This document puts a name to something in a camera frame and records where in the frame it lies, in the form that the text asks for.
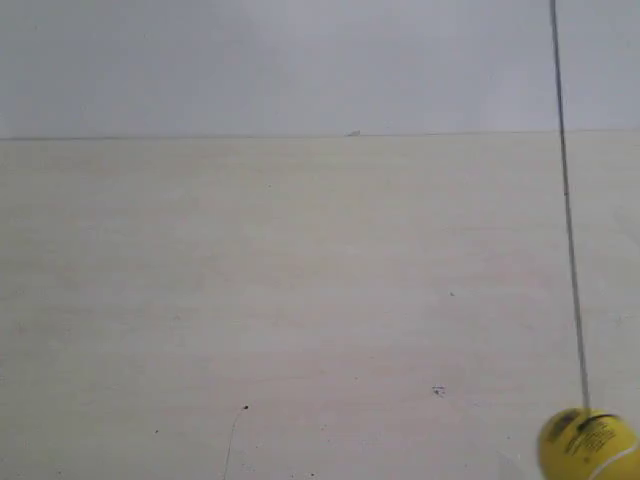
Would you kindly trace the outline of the yellow tennis ball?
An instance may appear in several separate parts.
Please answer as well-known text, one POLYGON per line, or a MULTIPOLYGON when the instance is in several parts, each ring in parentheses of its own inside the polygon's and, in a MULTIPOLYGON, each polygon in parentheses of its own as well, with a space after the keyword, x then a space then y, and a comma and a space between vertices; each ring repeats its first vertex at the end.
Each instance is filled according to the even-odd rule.
POLYGON ((639 435, 618 415, 568 408, 540 429, 537 460, 547 480, 637 479, 639 435))

